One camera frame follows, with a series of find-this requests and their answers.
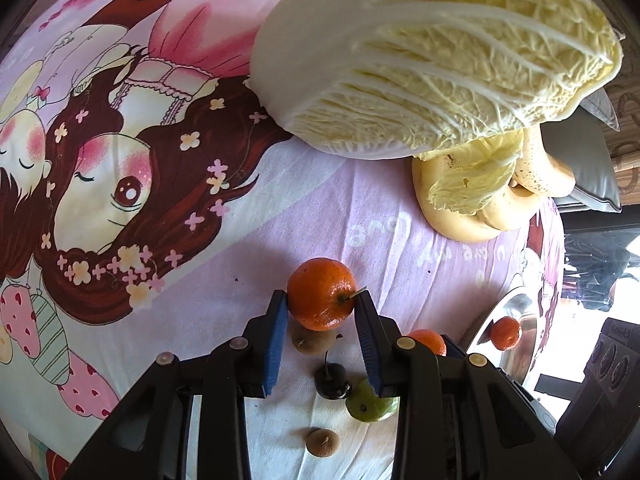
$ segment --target gray pillow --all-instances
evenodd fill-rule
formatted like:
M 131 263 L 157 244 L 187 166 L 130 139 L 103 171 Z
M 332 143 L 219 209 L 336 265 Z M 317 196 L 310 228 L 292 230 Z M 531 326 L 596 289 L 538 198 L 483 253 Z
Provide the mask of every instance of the gray pillow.
M 595 117 L 578 107 L 564 121 L 540 124 L 540 131 L 546 151 L 574 171 L 572 202 L 583 203 L 596 211 L 622 211 L 616 173 Z M 562 211 L 562 204 L 568 205 L 571 200 L 557 202 Z
M 609 99 L 604 88 L 599 88 L 593 94 L 587 95 L 587 97 L 580 101 L 580 106 L 587 110 L 592 116 L 599 118 L 607 126 L 617 132 L 620 131 L 616 110 L 613 104 L 611 104 L 611 99 Z

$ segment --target tangerine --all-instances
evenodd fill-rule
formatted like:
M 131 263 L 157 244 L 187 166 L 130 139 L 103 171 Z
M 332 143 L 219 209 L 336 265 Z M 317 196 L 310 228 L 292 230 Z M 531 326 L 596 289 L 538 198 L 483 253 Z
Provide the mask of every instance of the tangerine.
M 413 332 L 409 332 L 408 336 L 419 341 L 423 345 L 425 345 L 429 350 L 431 350 L 436 355 L 447 355 L 447 345 L 444 342 L 444 339 L 440 334 L 438 334 L 435 330 L 429 330 L 428 328 L 421 328 L 419 330 L 414 330 Z
M 520 322 L 513 317 L 505 316 L 492 324 L 489 339 L 498 350 L 511 350 L 522 337 Z
M 291 315 L 309 330 L 331 330 L 341 325 L 355 307 L 349 298 L 356 280 L 344 264 L 313 258 L 300 265 L 287 283 Z

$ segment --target brown kiwi fruit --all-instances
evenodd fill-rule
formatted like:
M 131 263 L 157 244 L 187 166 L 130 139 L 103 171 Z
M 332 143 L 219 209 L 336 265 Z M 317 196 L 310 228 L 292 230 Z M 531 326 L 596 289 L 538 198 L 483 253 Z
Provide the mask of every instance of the brown kiwi fruit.
M 340 437 L 331 430 L 315 430 L 306 438 L 306 450 L 318 458 L 331 456 L 340 447 Z
M 300 325 L 293 318 L 289 318 L 289 336 L 294 348 L 304 355 L 324 354 L 331 348 L 337 337 L 337 330 L 316 332 Z

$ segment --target pink bow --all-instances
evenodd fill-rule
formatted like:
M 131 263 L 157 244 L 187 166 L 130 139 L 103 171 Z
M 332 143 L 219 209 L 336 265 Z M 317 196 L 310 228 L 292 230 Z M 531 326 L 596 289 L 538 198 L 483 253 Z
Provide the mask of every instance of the pink bow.
M 33 91 L 33 96 L 39 97 L 41 100 L 46 101 L 49 92 L 51 92 L 51 88 L 49 86 L 47 86 L 45 89 L 36 86 L 36 89 Z

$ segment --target metal plate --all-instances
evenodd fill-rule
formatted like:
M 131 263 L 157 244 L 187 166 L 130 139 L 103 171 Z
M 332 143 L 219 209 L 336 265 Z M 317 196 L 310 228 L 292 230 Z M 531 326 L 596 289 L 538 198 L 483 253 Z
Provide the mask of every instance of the metal plate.
M 505 316 L 520 322 L 522 338 L 515 348 L 501 352 L 489 341 L 489 330 L 493 322 Z M 460 341 L 468 354 L 484 355 L 495 367 L 502 368 L 515 381 L 522 384 L 531 361 L 540 344 L 541 323 L 538 302 L 533 300 L 524 286 L 509 291 L 487 314 L 480 316 Z

